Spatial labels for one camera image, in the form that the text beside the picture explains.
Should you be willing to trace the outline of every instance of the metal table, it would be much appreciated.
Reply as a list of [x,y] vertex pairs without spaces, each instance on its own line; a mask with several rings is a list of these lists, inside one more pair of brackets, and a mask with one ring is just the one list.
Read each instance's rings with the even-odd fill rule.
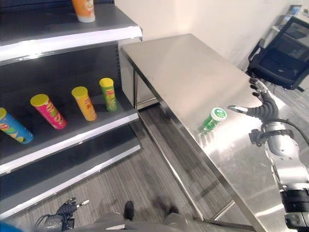
[[[191,34],[127,44],[122,46],[122,51],[134,68],[135,107],[137,73],[170,114],[195,155],[211,168],[254,229],[258,232],[291,231],[284,223],[284,209],[270,161],[264,149],[251,145],[249,140],[248,133],[260,128],[261,122],[227,110],[226,121],[213,132],[207,135],[198,132],[213,107],[226,109],[233,104],[248,107],[261,104],[252,96],[248,76]],[[293,114],[282,101],[276,101],[280,116],[296,122],[309,134],[307,122]],[[298,134],[295,138],[301,154],[305,154],[308,151],[305,142]],[[181,177],[162,149],[161,152],[204,220]]]

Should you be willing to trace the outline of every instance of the white lid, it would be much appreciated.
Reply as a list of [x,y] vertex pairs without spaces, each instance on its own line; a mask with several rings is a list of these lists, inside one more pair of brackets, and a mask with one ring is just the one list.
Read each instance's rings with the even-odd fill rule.
[[227,113],[224,109],[215,107],[211,111],[211,117],[218,122],[222,122],[226,119]]

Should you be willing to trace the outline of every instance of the yellow lid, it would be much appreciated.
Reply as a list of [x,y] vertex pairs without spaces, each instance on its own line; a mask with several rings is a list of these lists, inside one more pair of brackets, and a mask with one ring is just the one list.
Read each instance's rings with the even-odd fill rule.
[[99,81],[99,84],[101,87],[111,87],[114,85],[114,81],[110,78],[102,78]]
[[48,102],[49,98],[46,94],[38,94],[31,98],[30,103],[33,106],[42,106]]
[[78,87],[75,87],[74,89],[72,89],[72,95],[75,98],[82,97],[82,96],[86,95],[87,93],[88,93],[88,90],[84,86],[78,86]]
[[4,108],[0,108],[0,120],[6,116],[6,110]]

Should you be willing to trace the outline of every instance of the green pringles can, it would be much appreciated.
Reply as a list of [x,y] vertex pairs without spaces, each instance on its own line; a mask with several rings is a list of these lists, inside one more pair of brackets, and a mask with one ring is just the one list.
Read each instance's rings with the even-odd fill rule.
[[114,81],[110,78],[102,78],[99,81],[99,84],[102,89],[103,98],[105,100],[107,110],[116,111],[117,102],[114,91]]
[[209,117],[204,121],[201,132],[209,132],[213,130],[220,122],[223,122],[227,117],[227,113],[222,108],[213,108]]

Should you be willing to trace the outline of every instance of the black shoe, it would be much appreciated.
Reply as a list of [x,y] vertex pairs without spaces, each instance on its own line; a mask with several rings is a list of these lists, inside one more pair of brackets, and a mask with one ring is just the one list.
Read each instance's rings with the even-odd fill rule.
[[124,218],[130,221],[132,221],[134,218],[134,204],[132,201],[126,202]]
[[175,214],[179,214],[179,210],[176,206],[172,205],[170,208],[169,208],[169,214],[171,213],[175,213]]

